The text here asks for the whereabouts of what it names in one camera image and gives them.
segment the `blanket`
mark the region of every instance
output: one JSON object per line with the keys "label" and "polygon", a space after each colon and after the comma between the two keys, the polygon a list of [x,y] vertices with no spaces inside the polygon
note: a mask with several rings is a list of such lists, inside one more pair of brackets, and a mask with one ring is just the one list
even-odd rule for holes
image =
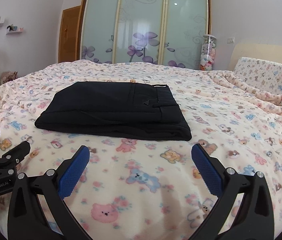
{"label": "blanket", "polygon": [[[191,141],[143,141],[37,129],[34,122],[54,94],[77,81],[167,84],[188,122]],[[71,98],[64,98],[71,103]],[[0,86],[0,157],[22,141],[31,153],[18,165],[43,174],[89,147],[90,162],[65,202],[93,239],[186,240],[217,198],[211,195],[190,151],[200,143],[238,173],[265,174],[282,231],[282,95],[249,87],[229,71],[195,71],[149,63],[60,63]],[[223,226],[230,228],[239,195]],[[10,194],[0,196],[0,230],[7,236]],[[51,228],[59,231],[43,197]]]}

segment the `headboard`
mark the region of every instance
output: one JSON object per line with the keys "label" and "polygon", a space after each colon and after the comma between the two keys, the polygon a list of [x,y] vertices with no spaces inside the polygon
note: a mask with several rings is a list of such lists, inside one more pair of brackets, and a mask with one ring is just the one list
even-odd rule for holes
{"label": "headboard", "polygon": [[251,57],[282,63],[282,46],[238,43],[232,53],[228,69],[233,70],[240,57]]}

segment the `light switch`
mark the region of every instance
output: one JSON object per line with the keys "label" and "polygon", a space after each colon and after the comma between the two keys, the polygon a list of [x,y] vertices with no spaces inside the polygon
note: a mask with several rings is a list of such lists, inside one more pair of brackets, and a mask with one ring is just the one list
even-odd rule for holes
{"label": "light switch", "polygon": [[233,38],[228,38],[228,43],[234,43],[234,37]]}

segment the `folded black pants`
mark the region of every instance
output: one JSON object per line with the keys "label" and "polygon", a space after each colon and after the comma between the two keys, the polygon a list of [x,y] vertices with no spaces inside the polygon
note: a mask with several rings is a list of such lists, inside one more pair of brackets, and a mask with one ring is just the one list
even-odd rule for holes
{"label": "folded black pants", "polygon": [[55,94],[35,126],[141,140],[192,138],[167,85],[130,82],[76,82]]}

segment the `silver bolt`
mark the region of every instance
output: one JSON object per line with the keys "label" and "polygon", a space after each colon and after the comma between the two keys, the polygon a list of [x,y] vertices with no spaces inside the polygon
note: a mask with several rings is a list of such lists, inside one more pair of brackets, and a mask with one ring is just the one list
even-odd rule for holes
{"label": "silver bolt", "polygon": [[227,168],[226,172],[230,175],[233,175],[235,173],[235,170],[233,168]]}
{"label": "silver bolt", "polygon": [[54,170],[53,169],[50,169],[47,171],[47,175],[48,176],[52,176],[54,174]]}
{"label": "silver bolt", "polygon": [[24,173],[20,173],[19,175],[18,175],[18,179],[23,179],[24,178]]}
{"label": "silver bolt", "polygon": [[260,178],[263,178],[263,177],[264,177],[264,173],[261,172],[261,171],[258,171],[258,172],[256,173],[256,175],[258,175]]}

